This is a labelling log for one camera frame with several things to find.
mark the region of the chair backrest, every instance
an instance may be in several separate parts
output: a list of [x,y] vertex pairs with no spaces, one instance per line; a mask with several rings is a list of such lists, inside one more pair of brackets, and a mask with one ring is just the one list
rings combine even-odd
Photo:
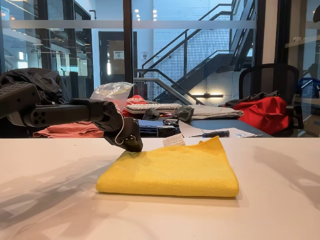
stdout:
[[269,63],[247,68],[240,74],[239,99],[261,92],[280,92],[290,105],[299,80],[299,70],[284,63]]

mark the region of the folded towel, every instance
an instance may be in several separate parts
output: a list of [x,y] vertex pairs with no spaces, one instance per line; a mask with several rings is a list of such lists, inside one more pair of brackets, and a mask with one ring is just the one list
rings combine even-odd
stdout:
[[239,184],[218,137],[190,146],[125,151],[98,179],[104,193],[235,197]]
[[240,118],[244,115],[243,111],[234,110],[229,107],[190,105],[194,109],[193,120],[201,119],[229,119]]
[[104,132],[91,121],[80,121],[60,125],[52,125],[35,132],[34,137],[48,138],[102,138]]

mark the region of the gray cloth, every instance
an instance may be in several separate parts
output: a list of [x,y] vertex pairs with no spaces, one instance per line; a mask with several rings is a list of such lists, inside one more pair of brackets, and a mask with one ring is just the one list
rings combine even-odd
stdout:
[[194,109],[192,120],[201,119],[234,119],[244,115],[243,111],[233,110],[229,107],[190,105]]
[[279,91],[274,91],[272,93],[260,92],[258,94],[253,94],[252,96],[247,96],[242,99],[234,99],[234,100],[227,101],[224,106],[226,108],[233,108],[234,106],[236,106],[239,103],[258,101],[258,100],[261,100],[261,99],[264,99],[267,97],[277,97],[277,96],[279,96],[279,94],[280,94]]

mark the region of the red bag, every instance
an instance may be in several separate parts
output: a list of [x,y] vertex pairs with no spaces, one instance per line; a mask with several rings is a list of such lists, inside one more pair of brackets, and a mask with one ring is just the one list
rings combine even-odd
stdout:
[[[132,104],[147,104],[147,102],[143,99],[142,96],[134,95],[133,97],[128,98],[126,103],[125,103],[126,106],[132,105]],[[134,114],[128,112],[125,108],[123,109],[122,114],[125,117],[133,117],[134,116]]]
[[244,115],[241,121],[273,135],[286,129],[291,118],[286,113],[287,103],[279,96],[266,97],[257,101],[240,102],[233,107]]

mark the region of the keyboard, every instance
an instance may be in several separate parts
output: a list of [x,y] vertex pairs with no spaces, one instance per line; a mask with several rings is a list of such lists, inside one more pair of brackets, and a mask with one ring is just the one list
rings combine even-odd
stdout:
[[166,104],[132,104],[125,106],[125,109],[131,114],[144,114],[147,109],[155,109],[158,113],[172,113],[180,108],[180,104],[166,103]]

